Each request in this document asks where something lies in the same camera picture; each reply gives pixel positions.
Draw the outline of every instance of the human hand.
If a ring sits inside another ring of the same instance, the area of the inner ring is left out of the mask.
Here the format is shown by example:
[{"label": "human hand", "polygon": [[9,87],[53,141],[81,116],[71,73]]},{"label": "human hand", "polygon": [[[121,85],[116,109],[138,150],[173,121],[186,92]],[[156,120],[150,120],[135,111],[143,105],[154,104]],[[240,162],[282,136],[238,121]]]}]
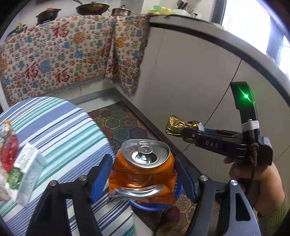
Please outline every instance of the human hand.
[{"label": "human hand", "polygon": [[[232,158],[226,157],[225,164],[233,163]],[[252,166],[236,166],[233,163],[229,175],[232,179],[238,181],[239,178],[250,179],[252,175]],[[261,217],[267,216],[283,204],[285,193],[282,187],[282,181],[279,172],[274,163],[271,166],[256,166],[254,180],[260,181],[260,194],[258,196],[255,210]]]}]

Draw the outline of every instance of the white countertop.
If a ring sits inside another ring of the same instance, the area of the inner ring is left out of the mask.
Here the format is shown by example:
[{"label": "white countertop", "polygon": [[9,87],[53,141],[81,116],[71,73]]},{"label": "white countertop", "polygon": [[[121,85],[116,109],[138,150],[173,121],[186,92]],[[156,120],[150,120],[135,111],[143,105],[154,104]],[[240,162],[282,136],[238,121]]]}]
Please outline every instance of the white countertop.
[{"label": "white countertop", "polygon": [[179,17],[177,15],[168,17],[157,15],[150,18],[150,23],[188,28],[213,36],[231,46],[236,47],[258,62],[262,67],[264,67],[282,85],[288,95],[290,95],[290,80],[284,75],[284,73],[277,67],[275,63],[273,63],[267,56],[265,56],[249,43],[225,30],[219,29],[210,22],[195,20],[189,17]]}]

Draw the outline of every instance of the hexagon pattern mat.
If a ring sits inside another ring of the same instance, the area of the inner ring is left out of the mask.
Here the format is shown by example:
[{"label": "hexagon pattern mat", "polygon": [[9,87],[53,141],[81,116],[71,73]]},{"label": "hexagon pattern mat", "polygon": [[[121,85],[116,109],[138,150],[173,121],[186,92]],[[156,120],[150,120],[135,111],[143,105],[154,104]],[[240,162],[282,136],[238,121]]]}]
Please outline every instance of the hexagon pattern mat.
[{"label": "hexagon pattern mat", "polygon": [[[158,140],[158,138],[122,101],[94,110],[88,114],[107,136],[115,153],[120,149],[122,142],[128,139]],[[180,198],[176,201],[176,206],[180,209],[180,225],[182,227],[182,232],[185,233],[190,220],[192,219],[195,204],[192,204],[183,192]],[[147,212],[134,206],[132,206],[132,209],[151,230],[155,231],[157,229],[163,211]],[[214,235],[218,213],[219,205],[215,203],[212,226],[209,235]]]}]

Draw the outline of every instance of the blue gripper pad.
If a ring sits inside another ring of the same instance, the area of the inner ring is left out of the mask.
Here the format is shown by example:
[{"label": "blue gripper pad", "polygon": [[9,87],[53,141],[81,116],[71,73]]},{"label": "blue gripper pad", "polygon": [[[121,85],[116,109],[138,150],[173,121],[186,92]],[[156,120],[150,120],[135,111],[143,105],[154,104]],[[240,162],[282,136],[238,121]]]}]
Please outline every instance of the blue gripper pad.
[{"label": "blue gripper pad", "polygon": [[111,173],[113,167],[113,158],[111,155],[106,154],[100,164],[98,165],[100,168],[99,174],[96,177],[93,185],[92,185],[92,194],[90,196],[90,200],[92,203],[96,202],[100,199],[104,187],[107,183],[108,177]]},{"label": "blue gripper pad", "polygon": [[181,164],[178,156],[175,157],[174,167],[175,167],[175,170],[177,172],[177,176],[178,176],[179,180],[182,183],[182,186],[183,186],[183,189],[184,189],[184,191],[186,193],[186,196],[193,203],[195,203],[196,200],[197,200],[197,197],[195,195],[195,187],[194,187],[194,184],[193,184],[192,180],[190,179],[188,173],[184,169],[183,165]]}]

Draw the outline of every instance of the silver bolt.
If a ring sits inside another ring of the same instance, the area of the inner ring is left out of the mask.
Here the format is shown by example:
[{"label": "silver bolt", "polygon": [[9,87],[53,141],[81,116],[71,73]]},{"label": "silver bolt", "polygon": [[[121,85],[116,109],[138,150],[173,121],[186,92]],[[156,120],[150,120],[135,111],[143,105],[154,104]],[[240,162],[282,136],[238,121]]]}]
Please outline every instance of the silver bolt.
[{"label": "silver bolt", "polygon": [[207,181],[209,178],[206,175],[201,175],[200,180],[201,181]]},{"label": "silver bolt", "polygon": [[86,175],[81,175],[80,177],[79,177],[79,180],[80,181],[85,181],[87,179],[87,176]]},{"label": "silver bolt", "polygon": [[49,182],[50,186],[55,186],[57,184],[58,184],[58,182],[56,180],[52,180],[52,181]]},{"label": "silver bolt", "polygon": [[237,186],[238,185],[238,182],[234,179],[231,180],[231,185],[233,186]]}]

